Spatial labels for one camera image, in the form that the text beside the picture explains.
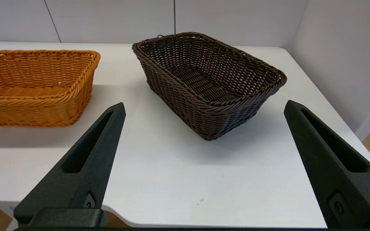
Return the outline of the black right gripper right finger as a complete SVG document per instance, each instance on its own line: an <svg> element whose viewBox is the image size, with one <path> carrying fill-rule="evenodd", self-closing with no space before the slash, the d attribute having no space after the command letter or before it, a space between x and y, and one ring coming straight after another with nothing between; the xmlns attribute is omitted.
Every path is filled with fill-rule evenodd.
<svg viewBox="0 0 370 231"><path fill-rule="evenodd" d="M329 229L370 229L370 162L304 105L284 116Z"/></svg>

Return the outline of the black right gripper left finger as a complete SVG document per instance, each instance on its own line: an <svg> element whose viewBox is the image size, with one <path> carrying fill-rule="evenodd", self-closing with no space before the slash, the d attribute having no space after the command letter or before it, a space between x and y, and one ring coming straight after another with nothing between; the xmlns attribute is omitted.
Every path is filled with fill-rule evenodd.
<svg viewBox="0 0 370 231"><path fill-rule="evenodd" d="M102 204L125 121L115 104L14 209L19 225L104 225Z"/></svg>

